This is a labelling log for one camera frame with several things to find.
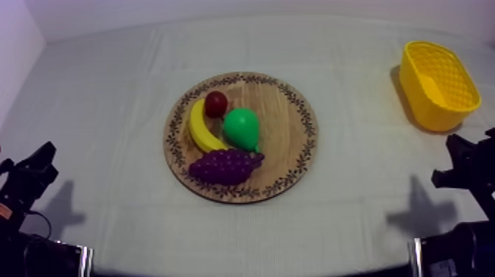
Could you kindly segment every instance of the cable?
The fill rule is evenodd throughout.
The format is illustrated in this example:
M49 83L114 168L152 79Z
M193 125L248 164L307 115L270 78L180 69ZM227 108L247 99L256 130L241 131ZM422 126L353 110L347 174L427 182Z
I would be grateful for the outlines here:
M50 223L50 220L48 220L48 218L46 218L39 211L27 211L26 214L36 214L36 215L42 217L46 221L46 224L48 225L48 236L45 236L45 239L49 239L52 236L52 224Z

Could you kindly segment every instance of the plastic fruit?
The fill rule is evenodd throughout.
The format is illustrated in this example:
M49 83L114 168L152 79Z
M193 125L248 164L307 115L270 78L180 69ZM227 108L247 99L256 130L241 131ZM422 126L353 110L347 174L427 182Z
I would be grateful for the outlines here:
M227 97L220 91L212 91L206 96L205 114L209 118L221 117L227 110Z
M239 148L259 152L259 120L253 110L233 109L225 117L223 132Z
M211 151L189 166L189 174L205 183L235 186L249 179L263 159L261 153L251 158L248 152L236 149Z
M226 150L227 147L217 137L210 133L210 130L205 125L203 117L205 110L205 100L199 99L195 102L191 109L191 115L189 118L189 131L191 132L192 139L197 146L204 152L210 152L212 150Z

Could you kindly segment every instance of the plastic basket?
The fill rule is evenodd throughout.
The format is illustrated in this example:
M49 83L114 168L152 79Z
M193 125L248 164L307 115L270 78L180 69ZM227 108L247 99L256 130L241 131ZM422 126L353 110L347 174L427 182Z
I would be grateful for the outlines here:
M457 56L434 43L406 44L399 78L416 121L427 130L451 130L481 105Z

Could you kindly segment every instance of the red apple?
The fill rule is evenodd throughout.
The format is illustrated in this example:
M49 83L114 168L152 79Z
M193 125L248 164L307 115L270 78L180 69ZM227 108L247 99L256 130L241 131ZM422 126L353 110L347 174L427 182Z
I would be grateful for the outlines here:
M227 97L220 91L210 92L205 99L205 113L212 119L221 117L227 111Z

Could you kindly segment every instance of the yellow banana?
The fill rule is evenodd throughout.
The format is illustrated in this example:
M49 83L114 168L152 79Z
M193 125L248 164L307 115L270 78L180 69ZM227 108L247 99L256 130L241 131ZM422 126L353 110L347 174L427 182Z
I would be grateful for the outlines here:
M217 137L213 136L206 127L203 118L204 113L205 100L199 99L192 106L191 116L189 118L189 131L191 131L192 139L204 152L220 149L226 150L227 146L225 146Z

